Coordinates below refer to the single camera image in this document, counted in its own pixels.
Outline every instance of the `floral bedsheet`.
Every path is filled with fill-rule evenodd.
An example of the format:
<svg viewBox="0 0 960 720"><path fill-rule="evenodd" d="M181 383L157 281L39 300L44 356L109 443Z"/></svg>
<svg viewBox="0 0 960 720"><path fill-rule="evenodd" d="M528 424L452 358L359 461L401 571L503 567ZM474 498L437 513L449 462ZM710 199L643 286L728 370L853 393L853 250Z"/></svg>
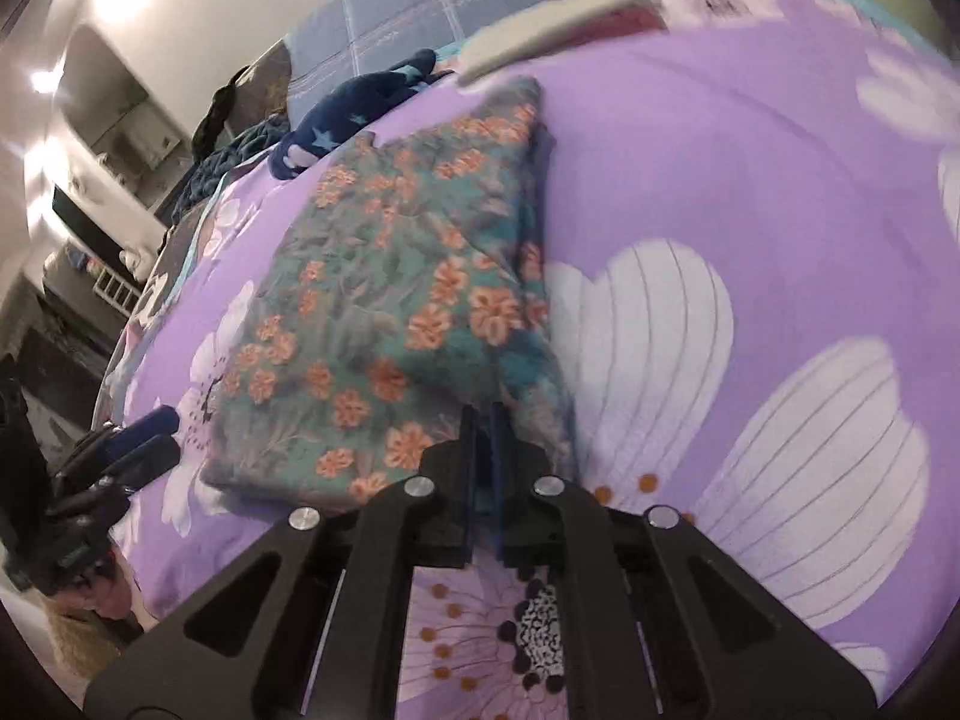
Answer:
<svg viewBox="0 0 960 720"><path fill-rule="evenodd" d="M551 343L583 481L685 512L882 698L960 595L960 81L843 1L671 7L671 34L478 85L544 90ZM476 91L441 83L371 131L452 119ZM181 465L117 531L159 615L286 514L199 476L237 328L328 163L218 196L114 396L117 418L182 418ZM565 717L556 624L544 577L487 551L419 570L397 717Z"/></svg>

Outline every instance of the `metal bolt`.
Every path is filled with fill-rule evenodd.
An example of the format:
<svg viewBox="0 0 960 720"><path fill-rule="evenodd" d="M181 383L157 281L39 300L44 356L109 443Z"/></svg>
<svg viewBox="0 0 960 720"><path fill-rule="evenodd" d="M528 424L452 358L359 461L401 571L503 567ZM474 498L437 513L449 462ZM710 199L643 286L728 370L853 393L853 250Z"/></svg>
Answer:
<svg viewBox="0 0 960 720"><path fill-rule="evenodd" d="M563 492L565 484L559 476L541 476L534 482L534 493L544 498L554 498Z"/></svg>
<svg viewBox="0 0 960 720"><path fill-rule="evenodd" d="M320 524L320 512L304 506L301 509L294 509L287 517L290 527L296 531L312 531Z"/></svg>
<svg viewBox="0 0 960 720"><path fill-rule="evenodd" d="M427 495L432 495L436 488L437 486L429 477L415 476L413 479L407 480L403 486L403 491L411 498L426 498Z"/></svg>
<svg viewBox="0 0 960 720"><path fill-rule="evenodd" d="M680 514L669 506L655 506L647 512L647 521L655 528L668 531L680 522Z"/></svg>

